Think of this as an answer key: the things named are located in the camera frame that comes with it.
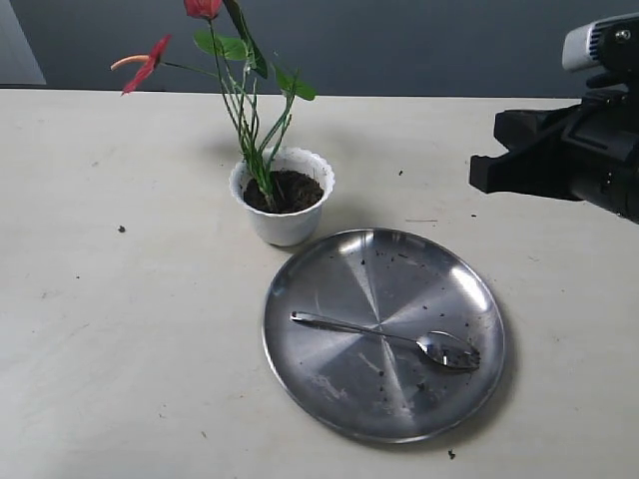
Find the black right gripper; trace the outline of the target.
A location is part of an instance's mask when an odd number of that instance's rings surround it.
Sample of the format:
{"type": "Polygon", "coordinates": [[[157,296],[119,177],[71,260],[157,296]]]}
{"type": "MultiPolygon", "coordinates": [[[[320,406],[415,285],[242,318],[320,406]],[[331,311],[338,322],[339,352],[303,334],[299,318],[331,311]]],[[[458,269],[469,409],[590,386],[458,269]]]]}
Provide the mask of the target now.
{"type": "Polygon", "coordinates": [[[514,193],[554,200],[585,200],[638,222],[638,16],[602,20],[597,45],[603,71],[586,81],[588,92],[562,140],[579,149],[583,172],[571,191],[571,154],[564,147],[522,147],[572,114],[556,110],[505,110],[494,118],[493,137],[509,151],[473,155],[468,182],[485,194],[514,193]]]}

